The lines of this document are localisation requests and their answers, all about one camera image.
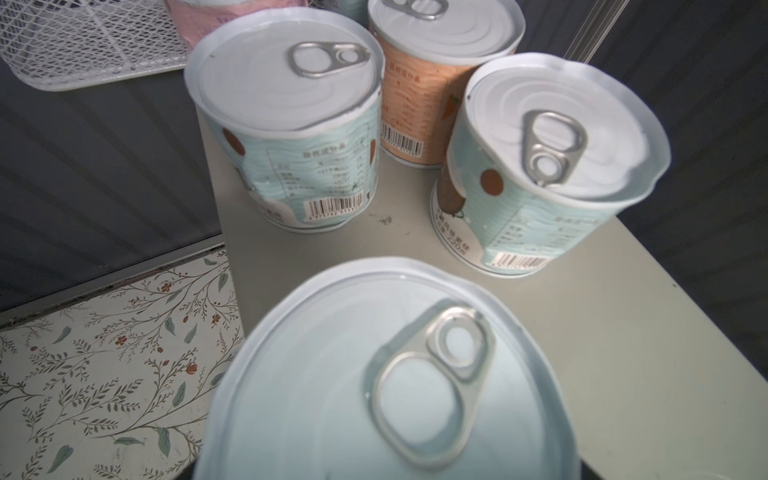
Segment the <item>small can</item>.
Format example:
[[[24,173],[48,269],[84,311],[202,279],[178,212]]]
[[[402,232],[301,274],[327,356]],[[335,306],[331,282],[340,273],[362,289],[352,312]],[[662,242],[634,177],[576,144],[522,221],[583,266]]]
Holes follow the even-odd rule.
[[[577,479],[554,371],[489,291],[403,257],[278,303],[216,389],[197,479]]]

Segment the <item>light blue labelled can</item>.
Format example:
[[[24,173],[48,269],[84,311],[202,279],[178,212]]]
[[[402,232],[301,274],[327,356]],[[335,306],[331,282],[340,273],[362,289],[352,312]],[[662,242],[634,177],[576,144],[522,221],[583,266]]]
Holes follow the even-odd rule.
[[[376,193],[384,73],[383,50],[360,24],[290,7],[214,30],[184,80],[261,214],[323,233]]]

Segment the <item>white lidded can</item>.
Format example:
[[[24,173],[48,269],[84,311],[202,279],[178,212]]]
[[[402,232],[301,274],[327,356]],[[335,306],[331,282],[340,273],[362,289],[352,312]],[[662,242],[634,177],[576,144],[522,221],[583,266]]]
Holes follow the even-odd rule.
[[[513,54],[469,79],[432,225],[472,268],[527,276],[647,198],[670,163],[662,124],[623,83],[554,55]]]

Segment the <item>orange labelled can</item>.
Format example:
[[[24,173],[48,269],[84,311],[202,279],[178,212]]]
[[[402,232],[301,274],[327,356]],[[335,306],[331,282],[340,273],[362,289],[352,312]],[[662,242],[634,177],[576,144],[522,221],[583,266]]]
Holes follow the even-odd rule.
[[[472,73],[513,54],[526,29],[515,1],[371,1],[385,54],[381,145],[416,168],[438,168]]]

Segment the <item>pink labelled can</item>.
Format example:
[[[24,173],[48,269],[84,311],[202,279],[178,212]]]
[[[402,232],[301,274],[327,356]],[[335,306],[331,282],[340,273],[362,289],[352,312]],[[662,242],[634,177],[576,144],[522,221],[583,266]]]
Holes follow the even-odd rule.
[[[165,6],[181,38],[192,49],[206,35],[234,19],[266,9],[308,7],[309,2],[304,0],[167,0]]]

